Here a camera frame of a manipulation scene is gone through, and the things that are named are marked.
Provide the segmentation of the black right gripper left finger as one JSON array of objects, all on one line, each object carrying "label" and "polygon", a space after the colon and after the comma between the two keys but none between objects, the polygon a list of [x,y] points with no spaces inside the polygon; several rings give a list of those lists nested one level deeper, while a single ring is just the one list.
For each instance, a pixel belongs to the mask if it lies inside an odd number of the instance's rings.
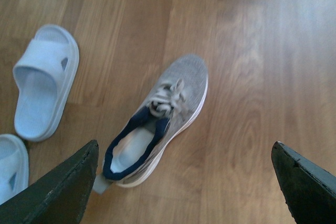
[{"label": "black right gripper left finger", "polygon": [[80,223],[98,167],[91,140],[71,157],[1,205],[1,223]]}]

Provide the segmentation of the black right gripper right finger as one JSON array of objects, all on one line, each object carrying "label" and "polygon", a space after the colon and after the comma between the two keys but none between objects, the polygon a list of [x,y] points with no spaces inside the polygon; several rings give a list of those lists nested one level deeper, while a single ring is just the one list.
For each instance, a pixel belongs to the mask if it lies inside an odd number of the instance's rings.
[{"label": "black right gripper right finger", "polygon": [[335,176],[282,142],[274,143],[271,160],[296,223],[335,223]]}]

